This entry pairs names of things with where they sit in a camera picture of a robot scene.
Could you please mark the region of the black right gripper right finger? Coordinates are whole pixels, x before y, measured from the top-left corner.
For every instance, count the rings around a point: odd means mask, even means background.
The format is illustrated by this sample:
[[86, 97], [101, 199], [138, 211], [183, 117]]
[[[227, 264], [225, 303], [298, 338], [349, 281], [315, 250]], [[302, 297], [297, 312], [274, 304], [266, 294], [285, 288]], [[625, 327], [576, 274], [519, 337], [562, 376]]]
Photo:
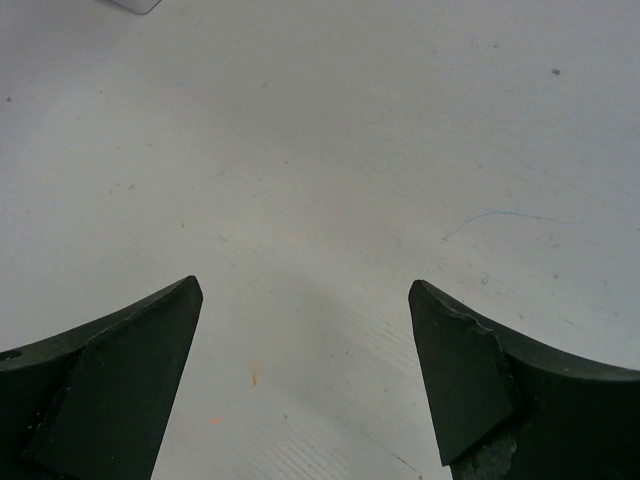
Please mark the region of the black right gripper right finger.
[[639, 374], [492, 321], [435, 286], [408, 295], [441, 463], [456, 479], [635, 479]]

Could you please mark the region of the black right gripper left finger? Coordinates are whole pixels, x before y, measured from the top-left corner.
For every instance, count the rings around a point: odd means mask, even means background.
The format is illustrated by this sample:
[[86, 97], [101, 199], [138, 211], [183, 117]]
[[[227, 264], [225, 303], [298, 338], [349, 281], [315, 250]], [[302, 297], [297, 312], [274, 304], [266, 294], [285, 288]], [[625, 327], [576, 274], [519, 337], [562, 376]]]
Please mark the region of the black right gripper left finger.
[[187, 276], [2, 352], [2, 478], [150, 478], [202, 303], [198, 280]]

